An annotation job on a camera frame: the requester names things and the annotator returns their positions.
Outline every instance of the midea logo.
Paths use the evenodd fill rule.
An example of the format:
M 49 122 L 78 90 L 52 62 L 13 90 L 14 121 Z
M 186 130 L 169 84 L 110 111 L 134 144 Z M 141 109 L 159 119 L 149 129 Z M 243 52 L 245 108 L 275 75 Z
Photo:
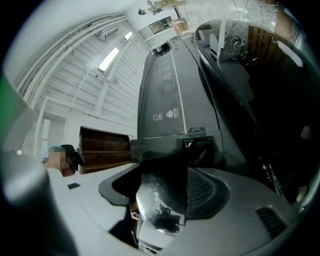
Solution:
M 154 192 L 154 206 L 153 206 L 153 211 L 156 214 L 162 214 L 162 210 L 160 209 L 160 203 L 159 203 L 159 193 L 158 192 Z

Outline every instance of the window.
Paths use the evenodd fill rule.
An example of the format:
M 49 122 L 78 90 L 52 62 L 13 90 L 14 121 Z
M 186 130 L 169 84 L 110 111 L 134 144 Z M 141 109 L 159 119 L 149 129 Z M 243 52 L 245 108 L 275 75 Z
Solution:
M 101 62 L 98 69 L 101 72 L 105 72 L 108 66 L 110 65 L 110 63 L 112 62 L 112 60 L 117 56 L 118 53 L 119 53 L 119 50 L 116 47 L 113 48 L 113 50 Z
M 132 35 L 133 35 L 132 32 L 129 31 L 128 34 L 124 36 L 125 40 L 128 40 Z
M 171 17 L 166 17 L 156 21 L 149 25 L 149 28 L 152 30 L 153 34 L 159 33 L 171 27 L 170 22 L 172 21 Z

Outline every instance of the person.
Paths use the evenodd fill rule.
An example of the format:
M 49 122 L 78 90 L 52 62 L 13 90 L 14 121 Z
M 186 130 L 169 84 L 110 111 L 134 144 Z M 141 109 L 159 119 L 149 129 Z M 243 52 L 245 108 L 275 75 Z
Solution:
M 157 13 L 162 11 L 162 8 L 164 7 L 168 7 L 168 6 L 182 6 L 184 4 L 183 1 L 158 1 L 158 2 L 154 2 L 154 4 L 152 4 L 151 1 L 147 1 L 148 6 L 150 6 L 148 8 L 149 12 L 146 12 L 145 10 L 141 10 L 139 9 L 138 14 L 139 15 L 145 15 L 145 14 L 153 14 L 156 15 Z
M 78 165 L 85 164 L 79 148 L 72 145 L 50 145 L 42 153 L 42 163 L 46 168 L 58 169 L 63 177 L 74 175 Z

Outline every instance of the ceiling light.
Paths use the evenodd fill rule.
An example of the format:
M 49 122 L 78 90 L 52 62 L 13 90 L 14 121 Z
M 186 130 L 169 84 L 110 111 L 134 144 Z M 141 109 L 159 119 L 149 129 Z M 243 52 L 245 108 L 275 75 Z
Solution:
M 128 34 L 124 36 L 125 40 L 128 40 L 132 35 L 133 35 L 132 32 L 129 31 Z
M 105 72 L 112 62 L 112 60 L 117 56 L 119 50 L 115 47 L 112 51 L 104 58 L 104 60 L 99 65 L 99 70 Z

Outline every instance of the cardboard box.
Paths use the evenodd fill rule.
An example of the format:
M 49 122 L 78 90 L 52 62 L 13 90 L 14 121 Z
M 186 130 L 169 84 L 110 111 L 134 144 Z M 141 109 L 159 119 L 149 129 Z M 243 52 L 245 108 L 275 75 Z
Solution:
M 177 31 L 178 34 L 182 34 L 183 31 L 188 30 L 188 25 L 185 20 L 178 20 L 172 23 L 172 27 Z
M 185 21 L 185 18 L 175 18 L 175 19 L 171 20 L 169 22 L 169 24 L 170 24 L 170 26 L 172 26 L 172 23 L 179 22 L 179 21 Z

